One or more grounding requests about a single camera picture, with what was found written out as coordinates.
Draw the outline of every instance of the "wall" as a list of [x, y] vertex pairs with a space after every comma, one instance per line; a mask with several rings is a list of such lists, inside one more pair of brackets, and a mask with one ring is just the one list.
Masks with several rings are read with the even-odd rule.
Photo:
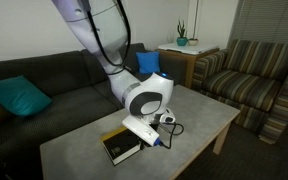
[[[194, 24], [197, 0], [190, 0], [189, 24]], [[199, 43], [217, 44], [226, 48], [238, 0], [199, 0], [196, 34]]]
[[[132, 42], [148, 49], [174, 41], [179, 17], [187, 21], [189, 0], [125, 0]], [[0, 60], [48, 55], [84, 47], [51, 0], [0, 0]]]

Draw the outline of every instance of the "window blinds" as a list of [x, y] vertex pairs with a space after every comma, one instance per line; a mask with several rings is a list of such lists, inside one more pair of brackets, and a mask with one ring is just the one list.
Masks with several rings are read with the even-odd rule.
[[233, 39], [288, 43], [288, 0], [240, 0]]

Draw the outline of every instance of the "green plant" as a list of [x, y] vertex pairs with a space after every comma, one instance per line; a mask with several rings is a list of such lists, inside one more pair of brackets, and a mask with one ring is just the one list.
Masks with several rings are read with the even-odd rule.
[[181, 21], [178, 20], [177, 32], [180, 35], [180, 38], [186, 37], [186, 30], [185, 30], [185, 26], [184, 26], [184, 20], [183, 20], [183, 24], [181, 24]]

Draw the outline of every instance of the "gray sofa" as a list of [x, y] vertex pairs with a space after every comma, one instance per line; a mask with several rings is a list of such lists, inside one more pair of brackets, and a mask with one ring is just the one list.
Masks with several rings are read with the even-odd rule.
[[[150, 75], [138, 73], [136, 52], [146, 52], [142, 43], [131, 45], [125, 65], [143, 81]], [[184, 84], [185, 60], [161, 55], [160, 67], [175, 84]], [[40, 144], [123, 108], [87, 50], [0, 62], [0, 80], [19, 75], [53, 102], [37, 115], [14, 116], [0, 124], [0, 167], [14, 179], [41, 178]]]

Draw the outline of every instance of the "table leg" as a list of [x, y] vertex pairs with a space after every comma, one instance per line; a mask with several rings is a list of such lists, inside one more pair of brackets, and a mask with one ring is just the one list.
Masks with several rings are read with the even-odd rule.
[[213, 148], [213, 152], [215, 154], [220, 154], [226, 135], [227, 135], [227, 131], [230, 128], [231, 123], [229, 123], [228, 125], [226, 125], [226, 127], [222, 130], [222, 132], [220, 132], [220, 134], [217, 136], [216, 141], [215, 141], [215, 145]]

